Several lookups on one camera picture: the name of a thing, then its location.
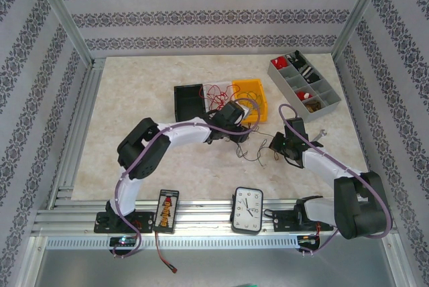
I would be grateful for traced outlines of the yellow plastic bin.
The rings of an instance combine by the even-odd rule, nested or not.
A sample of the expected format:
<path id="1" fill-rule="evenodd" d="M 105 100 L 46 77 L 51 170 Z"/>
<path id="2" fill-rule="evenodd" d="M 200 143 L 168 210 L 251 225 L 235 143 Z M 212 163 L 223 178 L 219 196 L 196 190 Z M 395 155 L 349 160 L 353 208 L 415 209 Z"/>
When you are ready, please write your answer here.
<path id="1" fill-rule="evenodd" d="M 232 85 L 235 88 L 235 99 L 239 99 L 239 104 L 248 109 L 248 114 L 244 122 L 255 123 L 257 121 L 257 110 L 247 99 L 251 99 L 257 103 L 259 107 L 259 122 L 266 122 L 268 111 L 267 99 L 261 80 L 258 78 L 233 80 Z"/>

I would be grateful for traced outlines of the brown crumpled item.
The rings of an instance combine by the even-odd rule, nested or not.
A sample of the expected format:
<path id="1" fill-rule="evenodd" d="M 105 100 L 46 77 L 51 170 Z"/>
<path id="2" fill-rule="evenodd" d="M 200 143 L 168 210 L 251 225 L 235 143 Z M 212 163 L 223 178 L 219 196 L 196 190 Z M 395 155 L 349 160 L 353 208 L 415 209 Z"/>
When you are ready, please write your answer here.
<path id="1" fill-rule="evenodd" d="M 322 102 L 319 100 L 311 100 L 304 104 L 309 113 L 315 113 L 323 108 Z"/>

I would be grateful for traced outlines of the white plastic bin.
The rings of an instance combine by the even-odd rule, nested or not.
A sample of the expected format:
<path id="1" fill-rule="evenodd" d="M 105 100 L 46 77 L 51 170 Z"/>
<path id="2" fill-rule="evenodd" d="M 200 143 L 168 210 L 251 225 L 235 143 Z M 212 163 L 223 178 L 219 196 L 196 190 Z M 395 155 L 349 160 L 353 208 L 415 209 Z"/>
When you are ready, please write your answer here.
<path id="1" fill-rule="evenodd" d="M 204 99 L 206 111 L 219 110 L 230 100 L 234 100 L 235 88 L 231 81 L 204 84 L 201 96 Z"/>

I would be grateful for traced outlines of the black plastic bin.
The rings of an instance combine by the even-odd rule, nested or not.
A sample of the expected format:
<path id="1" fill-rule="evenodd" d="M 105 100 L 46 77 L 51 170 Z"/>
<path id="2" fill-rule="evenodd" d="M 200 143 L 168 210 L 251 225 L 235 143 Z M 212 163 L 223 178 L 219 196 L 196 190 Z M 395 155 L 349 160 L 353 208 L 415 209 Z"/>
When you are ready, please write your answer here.
<path id="1" fill-rule="evenodd" d="M 176 122 L 202 117 L 205 112 L 204 98 L 200 94 L 202 84 L 174 87 L 174 110 Z"/>

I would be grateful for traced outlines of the grey compartment organizer tray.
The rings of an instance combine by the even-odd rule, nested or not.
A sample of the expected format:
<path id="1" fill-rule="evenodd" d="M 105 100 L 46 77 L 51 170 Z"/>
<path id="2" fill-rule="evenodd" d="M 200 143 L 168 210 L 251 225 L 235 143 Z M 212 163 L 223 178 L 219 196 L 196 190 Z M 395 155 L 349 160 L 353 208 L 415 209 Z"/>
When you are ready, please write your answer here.
<path id="1" fill-rule="evenodd" d="M 267 74 L 286 98 L 287 102 L 295 108 L 298 116 L 303 118 L 305 122 L 310 122 L 332 113 L 338 107 L 341 102 L 341 98 L 325 76 L 322 75 L 312 63 L 310 63 L 309 59 L 307 59 L 303 53 L 301 53 L 301 55 L 306 59 L 306 65 L 301 69 L 295 69 L 288 61 L 288 66 L 286 68 L 278 70 L 270 60 Z M 300 73 L 302 72 L 302 69 L 307 66 L 313 67 L 320 77 L 319 81 L 308 84 L 304 80 Z M 311 99 L 301 101 L 296 95 L 298 91 L 311 93 L 313 97 Z M 316 99 L 322 102 L 323 108 L 315 113 L 309 113 L 304 104 Z"/>

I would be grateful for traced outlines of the black-framed white alarm clock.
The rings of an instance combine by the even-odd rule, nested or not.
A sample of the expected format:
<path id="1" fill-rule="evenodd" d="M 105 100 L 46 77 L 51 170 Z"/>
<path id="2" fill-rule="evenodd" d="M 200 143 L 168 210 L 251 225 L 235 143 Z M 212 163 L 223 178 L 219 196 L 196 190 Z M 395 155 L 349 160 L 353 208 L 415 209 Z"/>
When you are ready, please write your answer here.
<path id="1" fill-rule="evenodd" d="M 235 233 L 257 235 L 262 229 L 263 191 L 239 186 L 233 195 L 230 216 L 231 229 Z"/>

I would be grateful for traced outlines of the black and white striped sock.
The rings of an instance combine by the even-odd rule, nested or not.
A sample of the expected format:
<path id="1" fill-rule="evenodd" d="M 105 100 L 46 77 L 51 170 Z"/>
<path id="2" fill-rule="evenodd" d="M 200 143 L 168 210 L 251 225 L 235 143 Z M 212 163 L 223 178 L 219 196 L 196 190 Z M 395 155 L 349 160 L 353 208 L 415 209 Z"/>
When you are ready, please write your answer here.
<path id="1" fill-rule="evenodd" d="M 311 66 L 307 66 L 306 68 L 303 68 L 300 74 L 308 84 L 311 84 L 313 82 L 317 82 L 320 80 L 319 75 L 315 72 L 315 70 Z"/>

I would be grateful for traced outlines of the black battery tester board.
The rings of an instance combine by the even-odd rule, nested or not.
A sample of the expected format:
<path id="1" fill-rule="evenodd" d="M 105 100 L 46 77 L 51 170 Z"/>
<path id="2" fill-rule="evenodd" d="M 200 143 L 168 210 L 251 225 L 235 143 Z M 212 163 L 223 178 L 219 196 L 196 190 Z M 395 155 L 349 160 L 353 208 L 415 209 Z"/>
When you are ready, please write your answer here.
<path id="1" fill-rule="evenodd" d="M 154 231 L 173 233 L 178 208 L 178 190 L 161 189 L 154 220 Z"/>

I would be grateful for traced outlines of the red battery lead with plug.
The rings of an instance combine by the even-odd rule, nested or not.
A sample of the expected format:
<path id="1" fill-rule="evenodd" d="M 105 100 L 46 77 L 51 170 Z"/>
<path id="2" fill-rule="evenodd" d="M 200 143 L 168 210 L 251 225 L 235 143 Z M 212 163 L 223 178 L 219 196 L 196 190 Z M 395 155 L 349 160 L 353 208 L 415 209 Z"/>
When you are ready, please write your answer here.
<path id="1" fill-rule="evenodd" d="M 173 273 L 176 274 L 177 273 L 177 268 L 175 266 L 173 266 L 168 260 L 165 259 L 165 257 L 162 255 L 161 253 L 161 249 L 160 249 L 160 240 L 159 240 L 159 234 L 156 231 L 155 232 L 155 243 L 156 243 L 156 249 L 157 249 L 157 253 L 158 256 L 160 258 L 160 260 L 164 263 L 164 265 Z"/>

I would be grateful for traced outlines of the small circuit board green light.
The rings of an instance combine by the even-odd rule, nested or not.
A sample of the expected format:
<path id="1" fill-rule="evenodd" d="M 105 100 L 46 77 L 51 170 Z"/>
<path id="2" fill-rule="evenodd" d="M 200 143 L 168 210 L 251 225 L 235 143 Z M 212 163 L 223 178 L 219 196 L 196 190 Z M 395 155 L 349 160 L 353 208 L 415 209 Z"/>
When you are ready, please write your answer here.
<path id="1" fill-rule="evenodd" d="M 111 237 L 109 241 L 109 247 L 135 247 L 137 244 L 136 237 Z"/>

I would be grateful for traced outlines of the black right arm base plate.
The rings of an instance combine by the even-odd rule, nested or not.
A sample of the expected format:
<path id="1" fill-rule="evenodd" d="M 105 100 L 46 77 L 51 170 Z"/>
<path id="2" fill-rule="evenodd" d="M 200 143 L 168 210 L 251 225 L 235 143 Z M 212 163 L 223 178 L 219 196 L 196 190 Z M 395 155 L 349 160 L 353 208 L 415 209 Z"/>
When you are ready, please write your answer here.
<path id="1" fill-rule="evenodd" d="M 304 221 L 296 211 L 266 209 L 263 214 L 272 220 L 275 232 L 317 231 L 316 222 Z"/>

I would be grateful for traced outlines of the wide aluminium base rail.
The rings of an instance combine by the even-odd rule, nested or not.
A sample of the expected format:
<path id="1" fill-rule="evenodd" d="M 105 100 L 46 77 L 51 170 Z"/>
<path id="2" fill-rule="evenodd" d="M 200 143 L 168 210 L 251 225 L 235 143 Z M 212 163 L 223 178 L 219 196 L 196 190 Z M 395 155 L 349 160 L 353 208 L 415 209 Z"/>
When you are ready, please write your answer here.
<path id="1" fill-rule="evenodd" d="M 105 201 L 60 198 L 36 213 L 32 236 L 94 235 L 95 218 L 105 210 Z M 232 200 L 180 200 L 175 236 L 232 235 Z"/>

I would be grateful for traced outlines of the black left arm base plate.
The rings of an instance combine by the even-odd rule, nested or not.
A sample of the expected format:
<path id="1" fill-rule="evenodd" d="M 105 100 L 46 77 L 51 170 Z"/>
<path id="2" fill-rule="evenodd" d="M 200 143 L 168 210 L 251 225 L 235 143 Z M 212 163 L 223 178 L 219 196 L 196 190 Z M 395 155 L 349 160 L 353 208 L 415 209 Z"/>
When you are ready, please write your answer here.
<path id="1" fill-rule="evenodd" d="M 134 211 L 125 216 L 125 219 L 131 223 L 140 233 L 152 232 L 154 221 L 153 212 Z M 132 229 L 119 215 L 116 215 L 115 213 L 110 215 L 108 212 L 97 213 L 94 232 L 106 234 L 136 234 L 136 231 Z"/>

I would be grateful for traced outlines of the aluminium side rail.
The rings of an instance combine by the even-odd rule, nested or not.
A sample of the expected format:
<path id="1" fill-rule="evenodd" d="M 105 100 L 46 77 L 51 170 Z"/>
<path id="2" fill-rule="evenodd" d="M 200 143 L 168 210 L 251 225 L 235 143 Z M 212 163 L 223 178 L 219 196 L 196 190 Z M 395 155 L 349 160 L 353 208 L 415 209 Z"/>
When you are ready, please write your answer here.
<path id="1" fill-rule="evenodd" d="M 105 61 L 105 58 L 95 59 L 92 66 L 87 70 L 71 120 L 70 132 L 66 139 L 58 171 L 54 177 L 54 183 L 49 194 L 49 200 L 46 205 L 48 210 L 54 208 L 60 187 L 74 187 Z"/>

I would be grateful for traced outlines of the aluminium frame post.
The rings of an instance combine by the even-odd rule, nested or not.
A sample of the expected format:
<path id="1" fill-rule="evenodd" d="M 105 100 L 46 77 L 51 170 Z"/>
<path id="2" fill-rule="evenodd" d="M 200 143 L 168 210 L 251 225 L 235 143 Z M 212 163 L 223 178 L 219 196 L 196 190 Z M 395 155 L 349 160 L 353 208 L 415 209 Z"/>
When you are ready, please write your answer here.
<path id="1" fill-rule="evenodd" d="M 334 63 L 338 62 L 343 50 L 353 35 L 355 28 L 362 19 L 371 0 L 357 0 L 350 15 L 348 16 L 344 27 L 342 28 L 336 42 L 332 48 L 331 56 Z"/>
<path id="2" fill-rule="evenodd" d="M 82 58 L 86 66 L 89 66 L 93 63 L 94 59 L 90 54 L 90 50 L 86 45 L 84 38 L 77 25 L 75 24 L 69 10 L 67 10 L 64 0 L 47 0 L 50 4 L 50 7 L 56 14 L 59 22 L 65 29 L 68 37 L 76 48 L 78 54 Z"/>

